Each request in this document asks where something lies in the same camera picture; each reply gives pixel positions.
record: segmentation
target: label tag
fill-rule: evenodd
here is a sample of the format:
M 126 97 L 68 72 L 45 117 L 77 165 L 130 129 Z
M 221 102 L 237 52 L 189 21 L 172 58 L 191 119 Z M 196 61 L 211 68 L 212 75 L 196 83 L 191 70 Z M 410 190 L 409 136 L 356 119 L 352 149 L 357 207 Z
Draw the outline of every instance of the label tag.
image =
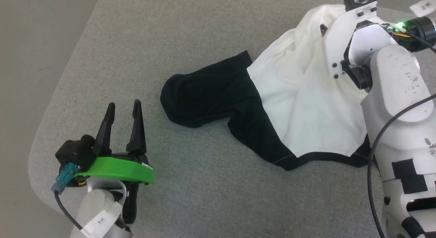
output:
M 115 202 L 109 213 L 102 210 L 94 218 L 92 218 L 80 231 L 88 238 L 103 238 L 109 231 L 118 216 L 121 214 L 123 206 Z
M 421 0 L 409 8 L 417 17 L 426 16 L 436 10 L 436 1 Z

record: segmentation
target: green plastic part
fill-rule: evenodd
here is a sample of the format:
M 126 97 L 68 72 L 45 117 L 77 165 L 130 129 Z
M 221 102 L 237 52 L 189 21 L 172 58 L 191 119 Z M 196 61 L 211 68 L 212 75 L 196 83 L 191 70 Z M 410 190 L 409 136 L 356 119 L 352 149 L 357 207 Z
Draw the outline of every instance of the green plastic part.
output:
M 97 157 L 87 172 L 79 172 L 76 176 L 95 176 L 128 182 L 152 183 L 154 172 L 151 168 L 134 161 Z

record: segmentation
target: folded garment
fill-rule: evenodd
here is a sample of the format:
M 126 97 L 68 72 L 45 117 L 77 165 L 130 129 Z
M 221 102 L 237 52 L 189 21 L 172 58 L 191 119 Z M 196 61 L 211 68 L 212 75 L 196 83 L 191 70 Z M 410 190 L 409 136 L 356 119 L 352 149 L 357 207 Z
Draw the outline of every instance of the folded garment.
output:
M 292 170 L 311 160 L 361 167 L 370 150 L 358 90 L 324 66 L 320 25 L 345 11 L 322 5 L 274 41 L 252 63 L 248 52 L 190 74 L 172 76 L 160 97 L 174 123 L 196 128 L 229 117 L 240 142 Z

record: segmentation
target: black bolt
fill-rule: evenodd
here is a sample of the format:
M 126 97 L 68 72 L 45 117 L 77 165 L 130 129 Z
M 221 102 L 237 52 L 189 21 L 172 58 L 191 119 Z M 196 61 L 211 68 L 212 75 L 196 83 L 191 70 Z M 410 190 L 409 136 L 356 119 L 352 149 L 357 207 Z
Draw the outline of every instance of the black bolt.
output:
M 389 205 L 389 203 L 391 202 L 391 197 L 390 196 L 386 196 L 385 198 L 383 198 L 383 202 L 385 203 L 385 205 Z

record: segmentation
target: gray floor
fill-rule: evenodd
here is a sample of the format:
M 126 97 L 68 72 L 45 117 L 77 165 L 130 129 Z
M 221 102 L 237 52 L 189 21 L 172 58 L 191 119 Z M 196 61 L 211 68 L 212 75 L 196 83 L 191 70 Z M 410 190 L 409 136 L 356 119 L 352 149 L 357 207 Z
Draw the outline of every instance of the gray floor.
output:
M 0 236 L 69 237 L 31 190 L 28 155 L 97 0 L 0 0 Z

